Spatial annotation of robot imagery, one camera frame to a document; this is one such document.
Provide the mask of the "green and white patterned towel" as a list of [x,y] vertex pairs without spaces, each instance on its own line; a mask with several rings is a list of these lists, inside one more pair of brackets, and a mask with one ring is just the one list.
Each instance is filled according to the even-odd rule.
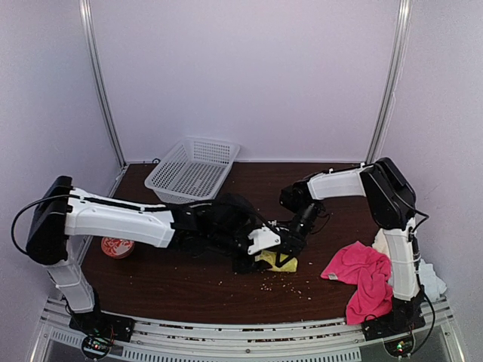
[[277,253],[275,251],[262,250],[255,256],[254,260],[258,266],[264,271],[294,273],[297,271],[298,260],[295,257],[289,257],[281,254],[279,260],[281,266],[277,266]]

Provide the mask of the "pink towel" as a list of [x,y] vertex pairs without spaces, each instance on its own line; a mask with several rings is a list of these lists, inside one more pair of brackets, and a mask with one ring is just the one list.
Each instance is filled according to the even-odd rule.
[[346,322],[354,325],[391,312],[391,271],[387,255],[356,241],[336,252],[321,278],[356,286],[346,306]]

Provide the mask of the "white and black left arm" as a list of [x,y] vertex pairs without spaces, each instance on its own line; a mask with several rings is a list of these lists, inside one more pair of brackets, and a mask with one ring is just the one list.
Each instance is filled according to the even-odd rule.
[[66,298],[70,311],[93,335],[108,329],[100,296],[71,254],[69,239],[108,237],[168,249],[178,243],[204,242],[248,269],[261,251],[278,246],[278,228],[237,195],[184,204],[142,204],[92,194],[59,176],[44,196],[11,221],[14,246],[42,265]]

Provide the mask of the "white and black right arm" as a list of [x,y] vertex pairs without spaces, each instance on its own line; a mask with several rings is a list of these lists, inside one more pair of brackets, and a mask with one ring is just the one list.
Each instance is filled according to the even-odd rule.
[[404,332],[419,315],[425,298],[420,282],[420,250],[416,237],[416,194],[390,158],[345,170],[316,173],[282,189],[279,202],[308,225],[317,207],[329,198],[366,198],[389,253],[355,242],[338,251],[321,278],[352,284],[356,292],[346,307],[348,324],[387,318],[394,333]]

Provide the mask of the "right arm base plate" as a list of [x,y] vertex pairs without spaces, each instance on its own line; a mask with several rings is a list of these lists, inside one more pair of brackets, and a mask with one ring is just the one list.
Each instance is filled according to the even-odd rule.
[[366,318],[361,324],[365,340],[385,339],[399,334],[408,334],[411,331],[424,327],[425,319],[421,312],[409,320],[402,315],[395,315],[393,312],[379,318]]

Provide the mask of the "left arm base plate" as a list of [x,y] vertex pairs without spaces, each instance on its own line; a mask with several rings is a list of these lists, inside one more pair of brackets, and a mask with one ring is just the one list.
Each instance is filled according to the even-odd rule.
[[74,313],[69,327],[85,335],[102,337],[108,340],[130,342],[135,321],[132,318],[113,314]]

